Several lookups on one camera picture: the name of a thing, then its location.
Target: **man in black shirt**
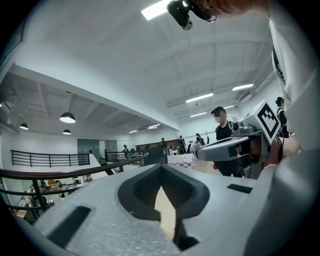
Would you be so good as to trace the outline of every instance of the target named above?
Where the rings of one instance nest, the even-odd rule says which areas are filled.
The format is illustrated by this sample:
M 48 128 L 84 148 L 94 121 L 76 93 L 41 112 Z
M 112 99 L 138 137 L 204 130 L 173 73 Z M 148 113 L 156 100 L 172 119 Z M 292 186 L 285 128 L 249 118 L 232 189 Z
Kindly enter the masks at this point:
M 232 135 L 232 122 L 227 119 L 227 112 L 222 106 L 216 107 L 211 111 L 214 118 L 219 123 L 218 127 L 215 129 L 216 139 L 222 140 L 228 138 Z M 223 176 L 242 177 L 241 174 L 237 174 L 237 161 L 215 161 L 216 167 L 219 169 Z

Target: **gray plastic surface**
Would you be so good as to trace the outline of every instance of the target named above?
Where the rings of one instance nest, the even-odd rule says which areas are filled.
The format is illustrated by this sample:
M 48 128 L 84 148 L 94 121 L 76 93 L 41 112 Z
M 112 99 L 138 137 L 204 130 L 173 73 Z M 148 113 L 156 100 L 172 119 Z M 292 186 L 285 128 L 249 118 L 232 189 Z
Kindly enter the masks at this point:
M 120 184 L 154 165 L 124 171 L 86 184 L 64 201 L 50 208 L 34 225 L 47 236 L 77 206 L 90 214 L 66 246 L 80 256 L 175 255 L 179 249 L 165 237 L 158 221 L 130 215 L 118 200 Z
M 202 212 L 183 220 L 187 235 L 199 243 L 182 252 L 164 236 L 159 222 L 136 219 L 119 204 L 120 184 L 150 166 L 85 185 L 48 210 L 35 228 L 47 236 L 76 206 L 86 206 L 92 211 L 66 247 L 80 256 L 270 255 L 292 236 L 316 200 L 319 155 L 320 150 L 314 150 L 286 158 L 277 168 L 265 168 L 258 180 L 176 167 L 210 190 Z M 229 184 L 253 189 L 246 194 L 226 188 Z
M 248 141 L 248 136 L 229 137 L 218 140 L 214 143 L 201 146 L 195 152 L 195 156 L 203 161 L 230 161 L 238 158 L 237 154 L 230 156 L 229 148 L 235 147 L 237 144 Z

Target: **white sleeve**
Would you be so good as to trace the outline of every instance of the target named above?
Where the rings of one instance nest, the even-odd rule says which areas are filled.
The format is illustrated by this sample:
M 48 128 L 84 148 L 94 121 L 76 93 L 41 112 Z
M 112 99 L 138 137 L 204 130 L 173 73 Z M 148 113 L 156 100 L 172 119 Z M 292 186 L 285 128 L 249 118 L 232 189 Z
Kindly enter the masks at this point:
M 269 6 L 273 45 L 285 79 L 285 84 L 280 84 L 285 97 L 287 129 L 296 133 L 302 149 L 319 148 L 320 73 L 317 54 L 288 11 L 275 0 L 271 0 Z
M 285 79 L 285 84 L 281 84 L 281 87 L 288 109 L 306 86 L 318 65 L 318 59 L 300 26 L 274 0 L 270 1 L 269 24 L 276 56 Z

